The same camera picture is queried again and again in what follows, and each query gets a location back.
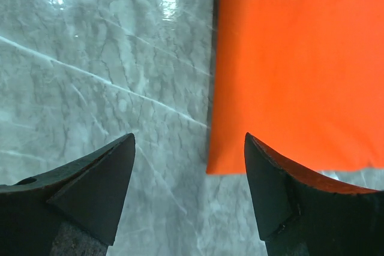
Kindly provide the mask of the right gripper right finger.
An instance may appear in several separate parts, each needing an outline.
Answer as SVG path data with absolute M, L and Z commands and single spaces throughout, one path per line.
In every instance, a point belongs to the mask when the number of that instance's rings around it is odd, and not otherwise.
M 245 168 L 269 255 L 382 255 L 383 192 L 324 176 L 251 134 Z

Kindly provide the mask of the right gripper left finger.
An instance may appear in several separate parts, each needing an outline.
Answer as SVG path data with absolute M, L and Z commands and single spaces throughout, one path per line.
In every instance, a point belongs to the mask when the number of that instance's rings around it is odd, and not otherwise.
M 1 186 L 2 255 L 105 255 L 115 242 L 136 153 L 123 135 L 14 185 Z

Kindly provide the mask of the orange t-shirt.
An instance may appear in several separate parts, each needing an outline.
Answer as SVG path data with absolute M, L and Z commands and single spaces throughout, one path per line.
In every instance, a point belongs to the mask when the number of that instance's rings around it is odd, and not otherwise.
M 383 0 L 220 0 L 207 173 L 246 133 L 316 171 L 383 167 Z

